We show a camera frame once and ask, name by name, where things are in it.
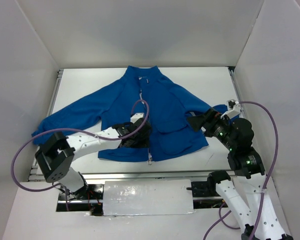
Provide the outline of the blue fleece zip jacket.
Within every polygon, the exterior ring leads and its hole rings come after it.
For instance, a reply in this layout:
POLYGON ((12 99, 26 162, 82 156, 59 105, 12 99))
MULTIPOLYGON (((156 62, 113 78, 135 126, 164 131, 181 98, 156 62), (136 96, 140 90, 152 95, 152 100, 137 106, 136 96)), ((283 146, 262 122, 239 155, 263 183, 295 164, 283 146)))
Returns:
POLYGON ((65 135, 70 135, 74 129, 85 130, 97 123, 101 123, 102 129, 124 123, 130 119, 132 110, 145 112, 140 99, 149 105, 150 147, 103 150, 98 153, 100 159, 163 161, 208 145, 203 133, 190 127, 187 117, 203 114, 210 106, 173 83, 156 66, 146 69, 130 66, 120 79, 46 117, 32 134, 33 142, 35 145, 45 143, 52 129, 62 128, 65 135))

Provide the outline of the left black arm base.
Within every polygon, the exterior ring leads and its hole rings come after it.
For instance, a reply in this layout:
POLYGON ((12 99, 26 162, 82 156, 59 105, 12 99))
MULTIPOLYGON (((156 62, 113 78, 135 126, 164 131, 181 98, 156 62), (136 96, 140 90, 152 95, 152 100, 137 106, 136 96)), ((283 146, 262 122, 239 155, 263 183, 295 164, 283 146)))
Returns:
POLYGON ((88 212, 91 216, 103 216, 104 184, 85 184, 72 192, 64 186, 54 186, 59 190, 56 212, 88 212))

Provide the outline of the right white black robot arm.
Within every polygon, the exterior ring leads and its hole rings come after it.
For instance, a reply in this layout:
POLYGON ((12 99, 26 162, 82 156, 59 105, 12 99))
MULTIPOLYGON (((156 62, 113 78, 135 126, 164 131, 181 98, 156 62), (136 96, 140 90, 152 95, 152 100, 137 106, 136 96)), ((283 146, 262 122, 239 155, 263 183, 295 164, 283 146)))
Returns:
POLYGON ((247 199, 243 200, 224 170, 209 174, 207 190, 211 195, 222 197, 239 224, 241 238, 291 240, 292 236, 285 232, 277 218, 267 191, 270 174, 252 146, 252 124, 240 117, 230 120, 229 113, 221 114, 213 108, 187 121, 196 132, 204 128, 206 137, 215 137, 229 151, 230 169, 242 184, 247 199))

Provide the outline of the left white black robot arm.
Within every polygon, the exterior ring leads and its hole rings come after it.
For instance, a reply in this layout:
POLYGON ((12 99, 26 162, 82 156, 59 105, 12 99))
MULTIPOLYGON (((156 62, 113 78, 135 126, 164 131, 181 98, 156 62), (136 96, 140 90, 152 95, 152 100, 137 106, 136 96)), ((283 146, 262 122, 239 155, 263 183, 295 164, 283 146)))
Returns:
POLYGON ((149 146, 152 128, 144 118, 133 116, 131 122, 116 124, 92 135, 65 136, 58 131, 42 144, 35 159, 47 183, 60 183, 76 199, 88 197, 89 186, 83 175, 71 164, 85 155, 124 147, 140 149, 149 146))

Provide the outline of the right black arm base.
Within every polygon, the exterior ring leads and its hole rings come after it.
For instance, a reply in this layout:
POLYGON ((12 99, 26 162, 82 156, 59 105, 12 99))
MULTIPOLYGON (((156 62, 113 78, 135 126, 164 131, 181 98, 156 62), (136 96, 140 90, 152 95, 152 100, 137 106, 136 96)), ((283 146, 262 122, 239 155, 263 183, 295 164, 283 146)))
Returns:
POLYGON ((193 200, 216 200, 221 196, 216 192, 216 184, 212 181, 192 181, 187 191, 192 193, 193 200))

